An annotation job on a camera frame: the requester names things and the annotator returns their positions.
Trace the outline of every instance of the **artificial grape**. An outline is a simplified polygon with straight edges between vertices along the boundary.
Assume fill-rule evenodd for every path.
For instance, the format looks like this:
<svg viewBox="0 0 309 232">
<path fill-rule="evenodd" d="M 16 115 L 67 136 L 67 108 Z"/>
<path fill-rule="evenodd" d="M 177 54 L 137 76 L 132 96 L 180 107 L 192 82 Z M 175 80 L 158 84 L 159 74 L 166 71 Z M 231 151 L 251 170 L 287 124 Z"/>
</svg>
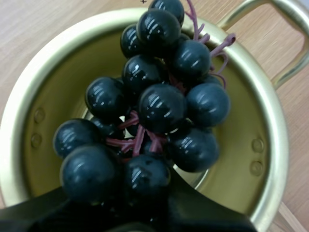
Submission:
<svg viewBox="0 0 309 232">
<path fill-rule="evenodd" d="M 61 185 L 76 202 L 102 203 L 120 184 L 121 166 L 115 153 L 104 145 L 84 145 L 64 160 Z"/>
<path fill-rule="evenodd" d="M 184 83 L 195 83 L 210 70 L 210 51 L 198 41 L 184 41 L 171 56 L 170 65 L 175 78 Z"/>
<path fill-rule="evenodd" d="M 54 151 L 61 158 L 85 144 L 99 143 L 100 132 L 97 127 L 86 119 L 70 119 L 61 124 L 55 132 Z"/>
<path fill-rule="evenodd" d="M 213 83 L 213 84 L 222 86 L 222 83 L 218 80 L 218 78 L 215 76 L 212 76 L 211 74 L 203 75 L 202 78 L 198 80 L 198 84 L 203 84 L 203 83 Z"/>
<path fill-rule="evenodd" d="M 146 48 L 136 35 L 136 24 L 132 24 L 124 29 L 120 39 L 120 47 L 126 58 L 146 53 Z"/>
<path fill-rule="evenodd" d="M 199 126 L 213 127 L 222 123 L 230 111 L 230 98 L 218 84 L 201 84 L 186 96 L 189 118 Z"/>
<path fill-rule="evenodd" d="M 202 172 L 219 158 L 219 146 L 209 130 L 188 125 L 168 136 L 168 153 L 185 172 Z"/>
<path fill-rule="evenodd" d="M 178 40 L 178 45 L 180 45 L 181 43 L 190 40 L 190 37 L 187 36 L 186 34 L 181 33 L 179 40 Z"/>
<path fill-rule="evenodd" d="M 106 137 L 109 137 L 112 139 L 124 139 L 125 138 L 126 131 L 119 130 L 117 128 L 117 126 L 120 123 L 122 123 L 120 118 L 115 118 L 113 123 L 111 122 L 106 123 L 97 117 L 93 117 L 90 121 L 96 125 L 96 127 L 99 129 L 101 133 L 101 137 L 104 139 Z"/>
<path fill-rule="evenodd" d="M 160 204 L 168 193 L 170 172 L 159 158 L 140 155 L 125 164 L 124 195 L 135 208 Z"/>
<path fill-rule="evenodd" d="M 180 26 L 183 25 L 184 8 L 179 0 L 154 0 L 149 6 L 149 9 L 153 8 L 170 12 L 177 18 Z"/>
<path fill-rule="evenodd" d="M 123 84 L 110 77 L 93 81 L 87 88 L 85 101 L 89 111 L 105 122 L 113 122 L 128 110 Z"/>
<path fill-rule="evenodd" d="M 145 12 L 136 26 L 138 38 L 156 57 L 165 58 L 177 45 L 181 27 L 168 11 L 151 9 Z"/>
<path fill-rule="evenodd" d="M 163 63 L 148 55 L 132 57 L 124 66 L 122 80 L 133 95 L 139 96 L 147 87 L 168 79 Z"/>
<path fill-rule="evenodd" d="M 156 84 L 148 87 L 138 103 L 140 124 L 154 133 L 168 133 L 186 119 L 187 105 L 183 94 L 175 87 Z"/>
</svg>

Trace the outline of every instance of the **grape bunch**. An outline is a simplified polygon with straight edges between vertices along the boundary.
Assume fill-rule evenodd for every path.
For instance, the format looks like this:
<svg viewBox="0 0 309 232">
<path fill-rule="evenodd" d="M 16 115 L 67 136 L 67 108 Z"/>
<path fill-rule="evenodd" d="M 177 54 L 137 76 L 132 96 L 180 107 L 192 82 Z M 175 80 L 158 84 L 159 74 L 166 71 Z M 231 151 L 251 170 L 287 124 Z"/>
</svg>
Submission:
<svg viewBox="0 0 309 232">
<path fill-rule="evenodd" d="M 228 62 L 223 49 L 235 35 L 210 51 L 210 35 L 199 37 L 204 24 L 198 27 L 188 3 L 190 13 L 179 0 L 154 0 L 125 28 L 121 77 L 94 80 L 85 93 L 93 118 L 71 119 L 55 132 L 62 187 L 73 201 L 117 202 L 113 212 L 155 210 L 169 193 L 171 163 L 202 172 L 218 160 L 211 127 L 230 110 L 221 72 Z M 185 14 L 193 21 L 192 38 L 182 33 Z M 216 56 L 224 59 L 217 72 Z"/>
</svg>

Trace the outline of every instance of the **grape stem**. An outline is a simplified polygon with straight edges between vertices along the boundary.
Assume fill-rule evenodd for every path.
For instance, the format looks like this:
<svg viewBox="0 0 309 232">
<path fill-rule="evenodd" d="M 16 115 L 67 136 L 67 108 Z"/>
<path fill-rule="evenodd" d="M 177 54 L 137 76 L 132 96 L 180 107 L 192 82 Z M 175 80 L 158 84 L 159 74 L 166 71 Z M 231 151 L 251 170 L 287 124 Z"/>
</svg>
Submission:
<svg viewBox="0 0 309 232">
<path fill-rule="evenodd" d="M 185 94 L 187 89 L 183 86 L 181 81 L 178 81 L 170 72 L 169 72 L 169 82 L 172 86 L 176 87 L 181 93 Z"/>
<path fill-rule="evenodd" d="M 225 47 L 231 46 L 236 40 L 236 35 L 234 33 L 229 34 L 223 41 L 222 44 L 217 46 L 215 49 L 211 51 L 211 57 L 217 56 L 219 53 L 223 51 Z"/>
<path fill-rule="evenodd" d="M 111 139 L 106 138 L 106 145 L 108 146 L 115 146 L 115 147 L 121 147 L 121 151 L 123 153 L 128 152 L 130 149 L 132 149 L 135 145 L 135 140 L 129 139 L 129 140 L 119 140 L 119 139 Z"/>
<path fill-rule="evenodd" d="M 149 130 L 146 130 L 149 138 L 151 139 L 152 143 L 150 146 L 150 152 L 159 153 L 163 151 L 163 144 L 167 142 L 167 139 L 163 137 L 162 135 L 157 135 L 152 133 Z"/>
<path fill-rule="evenodd" d="M 217 74 L 221 74 L 224 68 L 227 66 L 228 63 L 228 56 L 225 52 L 220 52 L 217 54 L 217 56 L 223 57 L 223 65 L 221 66 L 220 70 L 217 72 Z"/>
<path fill-rule="evenodd" d="M 136 111 L 132 110 L 130 113 L 130 119 L 126 120 L 125 122 L 119 124 L 118 129 L 123 130 L 132 125 L 137 125 L 139 122 L 139 116 Z"/>
<path fill-rule="evenodd" d="M 136 111 L 130 112 L 131 118 L 129 120 L 126 120 L 124 123 L 120 124 L 118 126 L 119 129 L 124 129 L 126 127 L 129 127 L 131 125 L 137 125 L 139 122 L 139 116 Z M 106 145 L 109 146 L 115 146 L 120 147 L 121 151 L 126 153 L 129 150 L 133 149 L 133 157 L 140 155 L 140 148 L 144 140 L 146 129 L 139 125 L 137 135 L 135 139 L 129 139 L 129 140 L 119 140 L 119 139 L 112 139 L 112 138 L 106 138 Z M 166 138 L 164 138 L 162 135 L 156 135 L 150 131 L 147 131 L 147 134 L 152 140 L 152 144 L 150 147 L 150 151 L 152 152 L 162 152 L 163 146 L 162 144 L 166 143 Z"/>
<path fill-rule="evenodd" d="M 223 82 L 223 88 L 226 89 L 226 80 L 225 80 L 224 76 L 222 76 L 219 73 L 213 73 L 213 72 L 210 72 L 209 75 L 219 77 L 222 80 L 222 82 Z"/>
<path fill-rule="evenodd" d="M 139 127 L 137 129 L 135 141 L 134 141 L 135 144 L 134 144 L 134 148 L 133 148 L 133 157 L 140 155 L 140 148 L 141 148 L 141 144 L 143 143 L 143 140 L 144 140 L 145 131 L 146 131 L 146 129 L 142 125 L 139 125 Z"/>
<path fill-rule="evenodd" d="M 209 40 L 211 39 L 211 36 L 206 33 L 205 35 L 203 35 L 202 38 L 199 39 L 199 42 L 202 43 L 202 44 L 205 44 L 207 43 Z"/>
</svg>

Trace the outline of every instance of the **purple plastic stem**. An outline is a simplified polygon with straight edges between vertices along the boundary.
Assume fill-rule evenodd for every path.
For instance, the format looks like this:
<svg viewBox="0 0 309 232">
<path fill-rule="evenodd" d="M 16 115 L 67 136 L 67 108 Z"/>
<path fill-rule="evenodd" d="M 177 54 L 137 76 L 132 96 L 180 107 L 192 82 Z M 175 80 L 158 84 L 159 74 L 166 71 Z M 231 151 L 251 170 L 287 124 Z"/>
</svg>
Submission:
<svg viewBox="0 0 309 232">
<path fill-rule="evenodd" d="M 143 140 L 144 140 L 145 131 L 146 131 L 146 129 L 142 125 L 139 125 L 139 127 L 137 129 L 137 134 L 136 134 L 136 137 L 135 137 L 135 144 L 134 144 L 134 148 L 133 148 L 133 157 L 140 155 L 140 148 L 141 148 L 141 144 L 143 143 Z"/>
<path fill-rule="evenodd" d="M 126 120 L 125 122 L 119 124 L 118 129 L 123 130 L 132 125 L 136 125 L 139 122 L 139 116 L 136 111 L 131 111 L 130 113 L 131 118 Z"/>
<path fill-rule="evenodd" d="M 131 148 L 133 148 L 134 144 L 135 144 L 135 141 L 132 139 L 119 140 L 119 139 L 106 138 L 106 145 L 121 147 L 121 150 L 124 153 L 128 152 Z"/>
<path fill-rule="evenodd" d="M 153 140 L 149 149 L 150 152 L 159 153 L 163 151 L 163 147 L 158 140 Z"/>
<path fill-rule="evenodd" d="M 181 93 L 185 94 L 187 89 L 183 87 L 183 83 L 181 81 L 178 81 L 173 74 L 169 72 L 169 82 L 172 86 L 176 87 Z"/>
<path fill-rule="evenodd" d="M 219 46 L 217 46 L 215 49 L 213 49 L 211 51 L 211 57 L 215 57 L 216 55 L 218 55 L 220 52 L 222 52 L 222 50 L 225 47 L 231 46 L 236 40 L 236 35 L 234 33 L 229 34 L 223 41 L 222 44 L 220 44 Z"/>
<path fill-rule="evenodd" d="M 210 39 L 211 39 L 211 36 L 210 36 L 209 34 L 206 33 L 206 34 L 203 35 L 203 37 L 200 38 L 198 41 L 199 41 L 200 43 L 202 43 L 202 44 L 205 44 L 205 43 L 207 43 Z"/>
<path fill-rule="evenodd" d="M 189 12 L 185 11 L 184 13 L 185 13 L 192 21 L 194 20 L 193 16 L 192 16 Z"/>
<path fill-rule="evenodd" d="M 202 25 L 199 27 L 199 29 L 197 30 L 198 31 L 198 34 L 200 34 L 202 32 L 202 30 L 204 29 L 205 27 L 205 24 L 202 23 Z"/>
<path fill-rule="evenodd" d="M 223 88 L 226 89 L 226 80 L 225 80 L 224 76 L 222 76 L 221 74 L 212 73 L 212 72 L 210 72 L 209 75 L 219 77 L 222 80 L 222 82 L 223 82 Z"/>
<path fill-rule="evenodd" d="M 225 52 L 219 53 L 217 56 L 222 56 L 223 57 L 223 65 L 221 66 L 220 70 L 217 72 L 217 74 L 221 74 L 224 68 L 227 66 L 228 63 L 228 56 Z"/>
<path fill-rule="evenodd" d="M 165 144 L 167 142 L 167 139 L 161 135 L 156 135 L 149 130 L 146 130 L 146 132 L 152 141 L 151 146 L 150 146 L 150 151 L 151 152 L 162 152 L 163 151 L 162 144 Z"/>
<path fill-rule="evenodd" d="M 191 20 L 193 21 L 193 26 L 194 26 L 194 36 L 193 40 L 198 40 L 198 25 L 197 25 L 197 13 L 195 11 L 194 5 L 191 0 L 187 0 L 190 11 L 191 11 Z"/>
</svg>

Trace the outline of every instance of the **pot rim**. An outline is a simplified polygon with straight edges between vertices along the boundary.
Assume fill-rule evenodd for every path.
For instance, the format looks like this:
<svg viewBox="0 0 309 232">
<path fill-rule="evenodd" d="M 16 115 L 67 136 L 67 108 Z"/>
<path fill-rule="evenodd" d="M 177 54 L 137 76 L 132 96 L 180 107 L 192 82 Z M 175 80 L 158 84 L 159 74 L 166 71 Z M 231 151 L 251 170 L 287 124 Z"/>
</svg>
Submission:
<svg viewBox="0 0 309 232">
<path fill-rule="evenodd" d="M 127 8 L 95 15 L 73 25 L 49 42 L 30 61 L 18 78 L 5 106 L 0 127 L 0 186 L 6 206 L 29 199 L 22 176 L 22 128 L 36 92 L 48 73 L 70 52 L 91 38 L 111 31 L 115 25 L 136 23 L 147 8 Z M 216 25 L 201 20 L 206 29 L 215 31 L 211 42 L 220 44 L 227 33 Z M 183 29 L 193 31 L 192 22 L 186 16 Z M 242 72 L 247 76 L 252 90 L 258 96 L 265 116 L 270 143 L 268 179 L 262 196 L 250 219 L 258 231 L 266 231 L 277 213 L 283 196 L 289 162 L 288 133 L 278 96 L 265 72 L 249 52 L 238 42 L 225 49 L 231 60 L 242 62 Z"/>
</svg>

